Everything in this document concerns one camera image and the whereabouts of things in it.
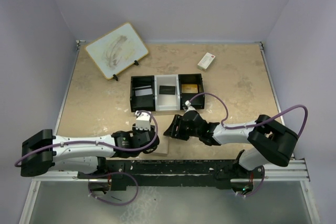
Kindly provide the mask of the beige card holder wallet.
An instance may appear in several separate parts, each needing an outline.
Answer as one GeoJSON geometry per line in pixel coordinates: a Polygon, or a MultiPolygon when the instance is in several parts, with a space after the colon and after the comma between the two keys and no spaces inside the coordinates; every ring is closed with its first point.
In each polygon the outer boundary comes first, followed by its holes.
{"type": "Polygon", "coordinates": [[[159,145],[156,150],[152,153],[153,155],[159,156],[167,156],[169,153],[169,141],[168,140],[160,140],[159,145]]]}

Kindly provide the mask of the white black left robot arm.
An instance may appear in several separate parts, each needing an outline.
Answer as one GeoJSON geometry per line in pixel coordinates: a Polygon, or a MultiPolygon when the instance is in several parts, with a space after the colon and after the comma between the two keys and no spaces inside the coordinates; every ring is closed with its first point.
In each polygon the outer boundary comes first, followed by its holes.
{"type": "Polygon", "coordinates": [[[23,177],[43,175],[51,170],[78,171],[104,177],[107,158],[137,157],[156,150],[160,140],[155,127],[133,128],[100,137],[64,137],[51,129],[41,130],[22,143],[22,156],[15,162],[23,177]]]}

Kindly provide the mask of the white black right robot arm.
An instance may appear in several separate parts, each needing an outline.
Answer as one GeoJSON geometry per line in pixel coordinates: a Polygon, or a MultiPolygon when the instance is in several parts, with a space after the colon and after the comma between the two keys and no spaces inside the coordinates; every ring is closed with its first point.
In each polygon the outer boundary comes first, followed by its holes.
{"type": "Polygon", "coordinates": [[[241,151],[234,164],[234,173],[246,177],[259,166],[272,163],[286,167],[295,149],[299,136],[267,115],[260,115],[255,122],[221,125],[207,122],[201,115],[191,110],[183,115],[175,115],[165,136],[187,141],[191,136],[208,146],[229,143],[251,144],[253,148],[241,151]]]}

